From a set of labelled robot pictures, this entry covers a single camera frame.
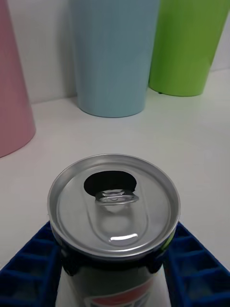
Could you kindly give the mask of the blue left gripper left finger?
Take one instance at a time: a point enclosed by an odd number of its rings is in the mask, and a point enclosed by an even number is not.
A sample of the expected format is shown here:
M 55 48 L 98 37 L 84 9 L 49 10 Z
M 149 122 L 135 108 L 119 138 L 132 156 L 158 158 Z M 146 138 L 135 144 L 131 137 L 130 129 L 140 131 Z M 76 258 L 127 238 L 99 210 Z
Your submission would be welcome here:
M 61 269 L 60 249 L 46 223 L 1 269 L 0 306 L 55 306 Z

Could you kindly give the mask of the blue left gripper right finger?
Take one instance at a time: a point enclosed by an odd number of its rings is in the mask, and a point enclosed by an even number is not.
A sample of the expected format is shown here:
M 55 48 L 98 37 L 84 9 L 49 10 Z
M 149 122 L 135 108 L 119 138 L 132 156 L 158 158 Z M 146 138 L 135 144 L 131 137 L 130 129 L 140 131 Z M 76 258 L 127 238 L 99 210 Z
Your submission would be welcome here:
M 173 307 L 230 307 L 230 272 L 182 224 L 163 268 Z

